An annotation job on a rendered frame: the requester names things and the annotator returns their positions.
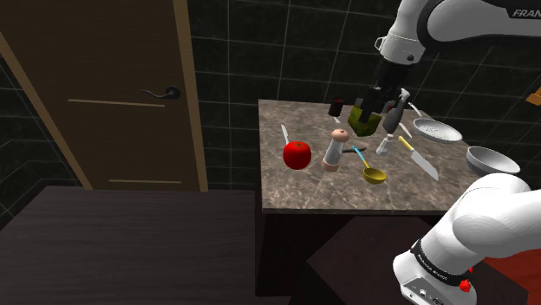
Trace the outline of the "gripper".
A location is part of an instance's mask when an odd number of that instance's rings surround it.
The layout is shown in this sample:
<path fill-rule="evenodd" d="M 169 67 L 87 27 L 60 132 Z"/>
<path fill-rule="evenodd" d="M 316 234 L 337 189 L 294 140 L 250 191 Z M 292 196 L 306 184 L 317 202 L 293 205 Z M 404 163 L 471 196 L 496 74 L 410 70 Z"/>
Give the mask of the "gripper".
<path fill-rule="evenodd" d="M 375 85 L 368 89 L 361 104 L 359 122 L 378 124 L 381 116 L 373 114 L 380 102 L 385 102 L 382 112 L 388 113 L 401 100 L 401 85 L 410 72 L 409 65 L 390 62 L 381 58 L 375 69 Z"/>

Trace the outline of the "olive green block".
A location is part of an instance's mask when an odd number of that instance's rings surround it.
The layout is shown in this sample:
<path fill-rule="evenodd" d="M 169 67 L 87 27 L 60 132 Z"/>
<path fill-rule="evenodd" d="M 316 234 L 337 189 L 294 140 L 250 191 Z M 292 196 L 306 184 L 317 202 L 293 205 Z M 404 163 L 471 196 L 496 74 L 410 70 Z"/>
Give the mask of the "olive green block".
<path fill-rule="evenodd" d="M 381 116 L 369 113 L 359 107 L 353 107 L 350 111 L 348 123 L 358 137 L 371 136 L 377 130 Z"/>

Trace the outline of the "white salt shaker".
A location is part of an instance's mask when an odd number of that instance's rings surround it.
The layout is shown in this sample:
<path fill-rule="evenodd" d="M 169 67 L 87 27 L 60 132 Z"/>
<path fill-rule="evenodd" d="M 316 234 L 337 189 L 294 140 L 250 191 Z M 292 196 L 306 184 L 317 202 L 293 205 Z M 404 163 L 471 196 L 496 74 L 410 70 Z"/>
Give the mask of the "white salt shaker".
<path fill-rule="evenodd" d="M 391 144 L 393 142 L 394 135 L 388 134 L 382 141 L 381 144 L 376 149 L 376 154 L 379 156 L 387 156 L 390 150 Z"/>

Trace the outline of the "glass pepper mill pink caps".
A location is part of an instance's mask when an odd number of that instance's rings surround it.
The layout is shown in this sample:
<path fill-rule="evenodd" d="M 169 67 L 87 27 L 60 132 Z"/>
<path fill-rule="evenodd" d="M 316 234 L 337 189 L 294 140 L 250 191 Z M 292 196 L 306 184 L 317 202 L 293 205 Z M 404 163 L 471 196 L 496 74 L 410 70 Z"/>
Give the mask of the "glass pepper mill pink caps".
<path fill-rule="evenodd" d="M 326 172 L 336 172 L 340 165 L 342 149 L 349 140 L 349 133 L 344 129 L 335 129 L 331 133 L 331 141 L 322 161 L 322 169 Z"/>

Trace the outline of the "red tomato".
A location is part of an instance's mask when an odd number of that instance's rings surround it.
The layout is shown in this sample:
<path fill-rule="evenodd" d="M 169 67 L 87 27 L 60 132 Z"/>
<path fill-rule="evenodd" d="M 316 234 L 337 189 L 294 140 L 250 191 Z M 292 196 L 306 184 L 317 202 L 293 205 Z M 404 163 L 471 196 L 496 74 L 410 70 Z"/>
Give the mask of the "red tomato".
<path fill-rule="evenodd" d="M 291 141 L 283 149 L 283 161 L 293 170 L 302 170 L 310 164 L 311 149 L 302 141 Z"/>

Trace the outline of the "grey bowl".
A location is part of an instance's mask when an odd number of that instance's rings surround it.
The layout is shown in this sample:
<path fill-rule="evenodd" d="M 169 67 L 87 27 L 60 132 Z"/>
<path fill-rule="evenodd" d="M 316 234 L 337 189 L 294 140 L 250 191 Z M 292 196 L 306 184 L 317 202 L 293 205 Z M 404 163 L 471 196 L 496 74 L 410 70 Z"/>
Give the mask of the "grey bowl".
<path fill-rule="evenodd" d="M 466 163 L 480 177 L 491 173 L 516 175 L 521 170 L 513 159 L 483 146 L 470 146 L 466 151 Z"/>

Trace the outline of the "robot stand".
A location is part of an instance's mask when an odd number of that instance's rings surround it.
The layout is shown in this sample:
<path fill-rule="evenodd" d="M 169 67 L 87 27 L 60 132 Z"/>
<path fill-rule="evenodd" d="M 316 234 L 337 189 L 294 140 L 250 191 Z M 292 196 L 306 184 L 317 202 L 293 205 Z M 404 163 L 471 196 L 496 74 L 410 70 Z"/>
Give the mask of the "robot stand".
<path fill-rule="evenodd" d="M 527 305 L 541 305 L 541 250 L 528 250 L 507 258 L 486 258 L 484 262 L 526 289 Z"/>

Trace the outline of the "yellow handled knife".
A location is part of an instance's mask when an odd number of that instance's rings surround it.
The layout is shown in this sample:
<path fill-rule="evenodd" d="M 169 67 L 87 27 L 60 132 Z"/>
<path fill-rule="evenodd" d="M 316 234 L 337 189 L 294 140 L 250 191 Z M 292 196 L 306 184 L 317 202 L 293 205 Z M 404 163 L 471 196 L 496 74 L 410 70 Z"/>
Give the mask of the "yellow handled knife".
<path fill-rule="evenodd" d="M 435 167 L 431 165 L 419 152 L 417 152 L 402 136 L 399 136 L 398 140 L 411 152 L 411 159 L 427 174 L 438 181 L 439 174 Z"/>

